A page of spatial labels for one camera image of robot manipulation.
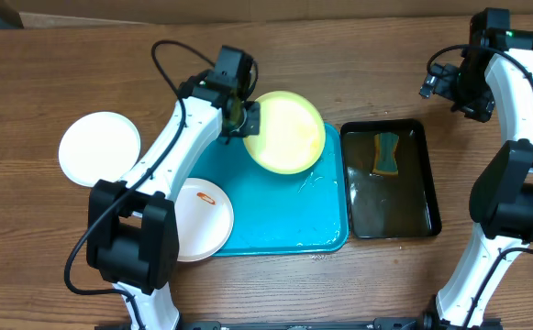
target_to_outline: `light blue tray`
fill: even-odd
[[[325,124],[321,158],[308,170],[275,174],[258,165],[241,138],[214,141],[191,178],[219,186],[233,204],[234,225],[216,256],[333,252],[349,234],[338,131]]]

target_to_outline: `yellow plate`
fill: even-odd
[[[295,174],[310,168],[325,147],[323,119],[303,96],[270,92],[260,96],[260,134],[244,138],[251,157],[264,169]]]

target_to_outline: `green object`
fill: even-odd
[[[374,136],[374,168],[372,173],[378,175],[398,175],[396,166],[396,146],[398,136],[395,133],[379,133]]]

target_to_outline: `black rectangular container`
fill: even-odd
[[[374,135],[399,136],[397,175],[372,173]],[[428,145],[415,119],[351,122],[341,128],[352,233],[359,238],[433,237],[441,232]]]

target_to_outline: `wooden table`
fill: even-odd
[[[64,287],[62,267],[85,230],[89,189],[62,174],[65,129],[86,114],[129,117],[146,150],[175,98],[150,59],[157,39],[178,39],[210,57],[222,44],[255,56],[255,96],[289,90],[307,97],[337,128],[348,121],[416,118],[427,132],[443,219],[435,239],[360,241],[315,256],[212,258],[180,265],[172,279],[185,320],[238,322],[370,320],[416,316],[453,272],[470,237],[472,184],[500,147],[498,120],[450,113],[418,93],[435,51],[468,38],[468,17],[142,26],[0,31],[0,329],[89,329],[126,321],[116,296],[82,297]],[[533,30],[533,16],[513,27]],[[166,47],[175,81],[204,65]],[[442,62],[459,63],[458,54]],[[73,280],[108,283],[84,254]],[[505,329],[533,328],[533,257],[505,276],[487,314]]]

